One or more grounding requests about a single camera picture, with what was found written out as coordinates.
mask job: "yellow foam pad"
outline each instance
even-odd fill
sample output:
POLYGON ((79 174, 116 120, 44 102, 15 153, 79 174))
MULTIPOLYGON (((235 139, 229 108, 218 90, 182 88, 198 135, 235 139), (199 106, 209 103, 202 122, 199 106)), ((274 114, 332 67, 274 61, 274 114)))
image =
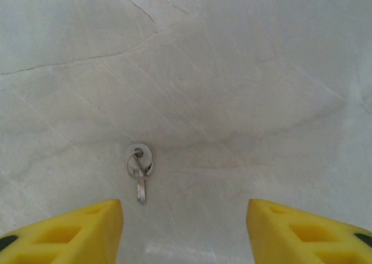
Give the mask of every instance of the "yellow foam pad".
POLYGON ((261 199, 249 201, 256 264, 372 264, 368 230, 261 199))
POLYGON ((103 201, 2 236, 0 264, 114 264, 122 228, 120 201, 103 201))

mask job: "metal ring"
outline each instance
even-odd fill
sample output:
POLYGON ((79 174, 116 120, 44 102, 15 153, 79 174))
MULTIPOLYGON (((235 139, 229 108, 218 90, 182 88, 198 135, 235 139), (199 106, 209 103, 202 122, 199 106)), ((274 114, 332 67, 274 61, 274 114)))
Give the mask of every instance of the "metal ring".
POLYGON ((141 166, 141 164, 140 164, 140 162, 138 161, 137 156, 136 156, 135 154, 136 154, 136 152, 133 152, 133 153, 128 157, 128 159, 127 159, 126 169, 127 169, 128 175, 129 175, 132 179, 137 180, 137 181, 138 181, 138 180, 147 180, 147 179, 149 178, 149 176, 147 175, 146 170, 141 166), (143 177, 136 177, 136 176, 134 176, 134 174, 132 174, 132 173, 129 171, 129 161, 130 161, 130 159, 131 159, 132 157, 134 157, 135 162, 136 162, 137 165, 138 165, 138 169, 139 169, 140 172, 144 175, 143 177))

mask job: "black marking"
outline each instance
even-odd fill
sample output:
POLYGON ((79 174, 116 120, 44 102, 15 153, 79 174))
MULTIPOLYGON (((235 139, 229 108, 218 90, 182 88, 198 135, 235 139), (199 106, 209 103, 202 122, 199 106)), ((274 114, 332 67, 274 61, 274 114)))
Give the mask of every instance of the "black marking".
POLYGON ((18 236, 10 235, 0 239, 0 251, 18 239, 18 236))
POLYGON ((372 248, 372 237, 362 234, 362 233, 355 233, 354 234, 360 241, 364 242, 366 245, 369 245, 372 248))

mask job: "white marble surface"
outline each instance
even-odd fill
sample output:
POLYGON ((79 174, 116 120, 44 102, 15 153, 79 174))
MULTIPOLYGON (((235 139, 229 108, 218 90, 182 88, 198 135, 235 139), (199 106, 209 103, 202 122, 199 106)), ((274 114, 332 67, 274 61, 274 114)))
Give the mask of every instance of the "white marble surface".
POLYGON ((107 198, 118 263, 252 263, 249 198, 372 229, 370 0, 0 0, 0 233, 107 198), (137 204, 123 151, 156 170, 137 204))

